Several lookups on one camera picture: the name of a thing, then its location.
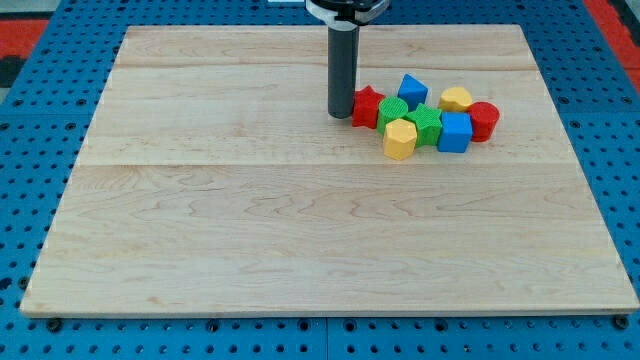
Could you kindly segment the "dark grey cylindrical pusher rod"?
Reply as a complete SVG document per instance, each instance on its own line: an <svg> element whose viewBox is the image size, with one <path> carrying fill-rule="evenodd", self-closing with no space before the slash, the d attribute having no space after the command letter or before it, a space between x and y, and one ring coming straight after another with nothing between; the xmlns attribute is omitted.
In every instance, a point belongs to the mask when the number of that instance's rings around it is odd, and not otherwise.
<svg viewBox="0 0 640 360"><path fill-rule="evenodd" d="M328 29L328 113L337 119L353 113L359 29Z"/></svg>

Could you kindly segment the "white and black robot flange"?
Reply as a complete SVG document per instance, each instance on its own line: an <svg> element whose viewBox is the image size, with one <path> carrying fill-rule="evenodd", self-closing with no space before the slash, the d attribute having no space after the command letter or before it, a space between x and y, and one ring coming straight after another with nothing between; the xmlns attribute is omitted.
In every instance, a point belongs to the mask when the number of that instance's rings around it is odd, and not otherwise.
<svg viewBox="0 0 640 360"><path fill-rule="evenodd" d="M390 0L306 0L306 10L327 26L366 26L389 7Z"/></svg>

